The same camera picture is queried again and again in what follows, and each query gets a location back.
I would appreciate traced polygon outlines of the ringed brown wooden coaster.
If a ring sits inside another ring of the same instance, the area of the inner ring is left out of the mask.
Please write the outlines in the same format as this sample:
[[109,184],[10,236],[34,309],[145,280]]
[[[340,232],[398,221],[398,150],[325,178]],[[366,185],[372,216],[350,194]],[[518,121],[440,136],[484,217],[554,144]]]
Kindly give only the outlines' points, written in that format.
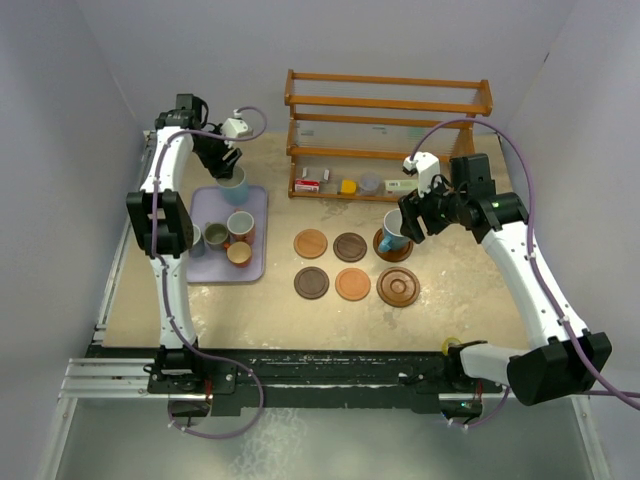
[[401,261],[406,260],[407,258],[410,257],[412,251],[413,251],[413,246],[414,243],[412,241],[409,241],[404,247],[402,247],[399,250],[389,250],[387,252],[382,252],[379,249],[379,246],[383,240],[383,229],[379,228],[377,230],[377,232],[374,234],[373,240],[372,240],[372,244],[374,247],[374,252],[383,260],[387,261],[387,262],[392,262],[392,263],[398,263]]

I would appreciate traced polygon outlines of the light wood coaster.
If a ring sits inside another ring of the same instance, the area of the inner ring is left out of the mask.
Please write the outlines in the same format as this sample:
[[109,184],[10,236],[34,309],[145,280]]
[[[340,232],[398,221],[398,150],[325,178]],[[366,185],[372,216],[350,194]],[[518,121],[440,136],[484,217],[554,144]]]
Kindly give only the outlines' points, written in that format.
[[319,258],[325,253],[327,246],[325,234],[317,229],[302,230],[293,241],[295,252],[306,259]]

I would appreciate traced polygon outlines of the light blue tall mug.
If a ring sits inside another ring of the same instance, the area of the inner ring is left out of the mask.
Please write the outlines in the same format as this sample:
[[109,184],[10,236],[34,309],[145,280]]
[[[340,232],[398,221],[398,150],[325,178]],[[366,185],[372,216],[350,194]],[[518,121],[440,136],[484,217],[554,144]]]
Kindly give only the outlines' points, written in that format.
[[224,200],[233,206],[243,205],[249,198],[247,174],[241,166],[235,166],[230,178],[216,180]]

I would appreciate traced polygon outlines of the dark brown coaster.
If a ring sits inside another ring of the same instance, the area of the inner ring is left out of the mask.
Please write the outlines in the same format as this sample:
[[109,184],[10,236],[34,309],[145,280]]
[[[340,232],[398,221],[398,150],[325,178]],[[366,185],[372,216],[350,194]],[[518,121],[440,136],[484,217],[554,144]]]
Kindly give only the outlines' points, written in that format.
[[329,277],[319,267],[302,268],[294,277],[294,289],[304,299],[319,299],[326,294],[328,288]]

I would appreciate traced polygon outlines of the dark walnut coaster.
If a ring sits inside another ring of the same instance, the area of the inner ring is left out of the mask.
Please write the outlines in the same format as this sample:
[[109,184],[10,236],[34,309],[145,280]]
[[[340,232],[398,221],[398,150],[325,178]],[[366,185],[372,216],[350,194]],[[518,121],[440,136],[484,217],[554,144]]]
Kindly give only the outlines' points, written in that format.
[[361,260],[366,255],[367,250],[366,241],[355,232],[342,233],[333,242],[333,252],[336,257],[348,263]]

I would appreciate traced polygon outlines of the orange terracotta coaster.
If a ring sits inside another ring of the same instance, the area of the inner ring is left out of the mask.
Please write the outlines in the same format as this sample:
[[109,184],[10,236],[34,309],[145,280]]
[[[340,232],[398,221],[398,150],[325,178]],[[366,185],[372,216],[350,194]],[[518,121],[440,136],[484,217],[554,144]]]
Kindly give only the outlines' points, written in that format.
[[335,289],[341,298],[348,301],[359,301],[369,294],[371,281],[363,270],[345,268],[336,276]]

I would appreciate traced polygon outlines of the teal mug white inside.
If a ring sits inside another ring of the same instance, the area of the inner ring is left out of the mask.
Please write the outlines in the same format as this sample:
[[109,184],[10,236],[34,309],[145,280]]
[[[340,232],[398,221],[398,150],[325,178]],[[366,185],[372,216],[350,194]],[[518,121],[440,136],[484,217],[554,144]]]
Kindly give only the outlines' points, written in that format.
[[378,243],[381,253],[401,251],[410,244],[410,239],[401,233],[402,213],[399,208],[388,211],[382,224],[382,238]]

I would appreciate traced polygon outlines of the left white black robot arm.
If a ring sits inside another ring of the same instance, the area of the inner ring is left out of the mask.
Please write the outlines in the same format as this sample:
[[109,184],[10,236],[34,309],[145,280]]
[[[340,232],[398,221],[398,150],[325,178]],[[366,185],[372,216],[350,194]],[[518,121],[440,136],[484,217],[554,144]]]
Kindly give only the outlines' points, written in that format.
[[195,353],[198,335],[192,321],[186,267],[195,227],[179,186],[191,154],[215,179],[232,177],[241,151],[238,140],[252,135],[242,110],[224,122],[208,122],[208,104],[194,94],[179,94],[173,109],[155,120],[155,150],[138,190],[126,197],[126,208],[140,250],[150,261],[160,308],[160,347],[149,375],[154,382],[173,382],[184,392],[202,387],[203,358]]

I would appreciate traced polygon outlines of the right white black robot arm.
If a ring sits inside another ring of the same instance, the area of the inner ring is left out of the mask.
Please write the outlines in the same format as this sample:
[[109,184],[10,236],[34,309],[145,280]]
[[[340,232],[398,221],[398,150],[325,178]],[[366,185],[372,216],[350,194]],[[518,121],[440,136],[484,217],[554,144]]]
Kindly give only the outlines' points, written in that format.
[[418,186],[402,196],[401,233],[414,243],[457,224],[472,233],[501,273],[524,321],[528,349],[497,347],[485,341],[451,346],[446,383],[467,391],[479,379],[510,387],[531,406],[590,390],[612,352],[604,333],[592,333],[568,305],[554,279],[541,284],[549,271],[536,241],[529,237],[529,214],[513,193],[499,193],[485,154],[457,157],[451,175],[440,171],[439,159],[418,152],[403,162],[403,171]]

